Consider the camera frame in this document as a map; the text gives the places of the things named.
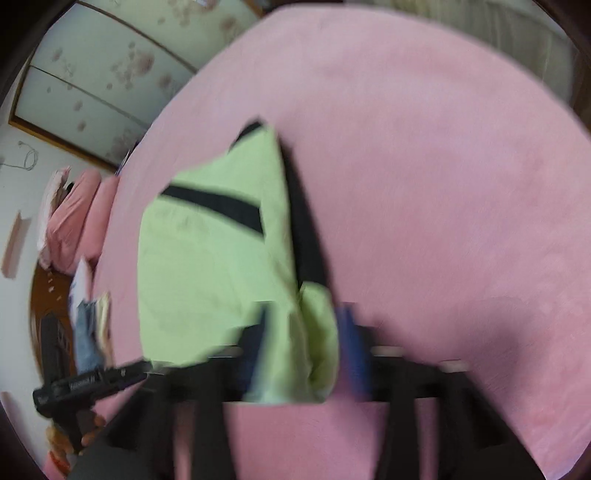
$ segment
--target wooden trim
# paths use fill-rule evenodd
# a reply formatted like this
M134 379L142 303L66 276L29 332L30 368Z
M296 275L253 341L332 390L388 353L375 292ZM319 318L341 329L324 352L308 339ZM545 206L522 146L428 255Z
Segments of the wooden trim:
M176 53L173 53L172 51L170 51L168 48L166 48L161 43L159 43L159 42L155 41L153 38L147 36L144 32L142 32L142 31L138 30L137 28L135 28L132 24L127 23L125 20L121 20L120 18L114 16L113 14L111 14L109 12L105 12L104 10L101 10L100 8L95 7L94 5L87 4L86 2L83 2L82 0L80 0L79 2L76 2L76 3L78 3L79 5L82 5L83 7L90 8L91 10L94 10L95 12L98 12L98 13L106 16L106 17L109 17L111 20L115 20L116 22L119 22L121 25L126 26L130 30L133 30L138 35L140 35L141 37L144 37L146 40L152 42L158 48L164 50L168 55L170 55L177 62L179 62L181 65L183 65L187 70L190 70L193 73L197 73L197 71L198 71L197 68L195 68L193 65L191 65L186 60L183 60L181 57L179 57L178 55L176 55Z
M27 58L27 61L25 62L22 68L21 77L18 79L17 91L14 92L14 97L12 98L12 105L10 107L10 113L8 115L9 119L15 116L16 114L17 103L18 99L21 96L22 86L25 84L25 79L27 78L27 74L29 73L29 69L31 68L31 62L33 61L33 57L35 56L35 53L37 52L37 49L39 48L40 44L41 43L38 43L37 46L33 49L33 52L29 55L29 58Z
M31 283L29 333L31 347L34 352L35 364L41 380L43 369L41 362L41 344L39 332L41 321L49 313L53 313L64 327L70 348L74 345L74 336L68 311L68 296L72 278L54 270L44 270L39 264L35 266ZM70 354L70 375L76 375L74 352Z
M54 147L61 148L62 150L65 150L76 157L80 157L97 167L104 168L105 170L111 171L113 173L117 171L116 165L108 163L107 161L93 155L92 153L89 153L86 150L65 141L64 139L41 129L36 125L33 125L31 122L27 122L16 115L8 119L8 125L18 128L29 135L53 145Z
M265 12L263 11L263 9L254 0L241 1L244 2L246 6L252 10L252 13L254 13L258 18L262 18L265 16Z

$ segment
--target bed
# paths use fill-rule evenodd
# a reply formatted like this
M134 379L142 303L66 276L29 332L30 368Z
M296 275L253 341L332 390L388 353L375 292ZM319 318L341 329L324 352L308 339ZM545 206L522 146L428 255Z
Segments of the bed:
M591 440L590 138L500 55L404 15L278 11L166 107L122 170L96 272L116 362L142 355L145 207L256 117L293 149L336 300L413 358L466 360L546 477L571 470ZM242 479L372 476L384 412L355 403L346 378L320 406L228 411ZM179 478L190 413L178 413Z

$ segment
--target pink bedsheet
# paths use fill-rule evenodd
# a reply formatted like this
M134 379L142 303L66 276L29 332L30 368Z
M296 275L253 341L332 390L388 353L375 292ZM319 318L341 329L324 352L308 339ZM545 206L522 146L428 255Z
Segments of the pink bedsheet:
M293 147L336 298L415 358L467 360L547 477L568 471L591 440L591 142L510 61L403 15L284 9L160 115L123 170L96 276L116 360L141 355L144 208L257 116ZM383 411L346 382L322 406L228 410L242 480L372 475Z

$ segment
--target black strap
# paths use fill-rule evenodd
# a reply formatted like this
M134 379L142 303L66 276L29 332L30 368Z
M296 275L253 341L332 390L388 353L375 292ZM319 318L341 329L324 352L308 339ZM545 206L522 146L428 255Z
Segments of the black strap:
M375 480L420 479L417 418L414 408L416 391L409 373L406 368L395 368L391 372L390 408Z
M172 197L184 202L209 209L219 213L241 225L263 235L261 212L259 207L244 200L221 195L219 193L204 192L180 185L170 184L161 195Z
M193 371L199 382L193 430L193 480L236 480L218 366L219 362L210 360Z
M240 132L232 147L263 126L264 124L260 120L255 120L247 125ZM301 287L304 282L317 283L327 287L328 269L304 187L291 159L290 150L281 141L279 143L290 201L291 242L298 287Z

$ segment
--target finger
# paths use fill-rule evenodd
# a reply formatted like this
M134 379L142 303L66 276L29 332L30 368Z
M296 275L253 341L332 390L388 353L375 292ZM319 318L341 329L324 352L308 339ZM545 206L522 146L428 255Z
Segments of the finger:
M56 452L63 451L66 453L74 453L72 444L66 435L61 430L58 430L55 425L51 425L46 430L47 441L51 448Z
M87 433L82 437L81 444L83 447L88 447L95 439L97 431Z
M105 418L102 415L96 415L95 416L95 425L97 427L104 427L105 425L107 425L107 421L105 420Z

